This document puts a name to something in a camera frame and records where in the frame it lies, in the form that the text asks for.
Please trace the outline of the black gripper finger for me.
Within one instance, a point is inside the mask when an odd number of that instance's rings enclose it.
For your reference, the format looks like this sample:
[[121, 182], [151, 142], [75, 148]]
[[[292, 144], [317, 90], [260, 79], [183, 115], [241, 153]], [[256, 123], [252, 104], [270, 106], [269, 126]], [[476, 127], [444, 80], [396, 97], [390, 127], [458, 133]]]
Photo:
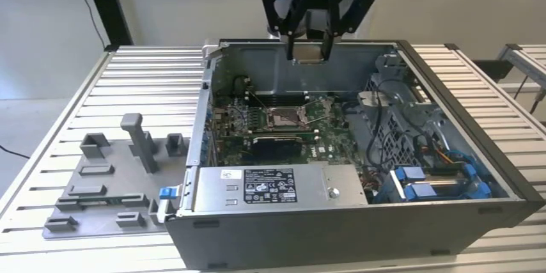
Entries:
[[324, 60], [330, 59], [336, 38], [345, 33], [353, 33], [366, 16], [369, 0], [353, 0], [345, 14], [341, 14], [341, 2], [344, 0], [328, 0], [328, 23], [321, 46]]
[[262, 0], [269, 28], [286, 43], [288, 60], [294, 60], [297, 30], [310, 9], [312, 0], [292, 0], [285, 18], [278, 14], [276, 2], [277, 0]]

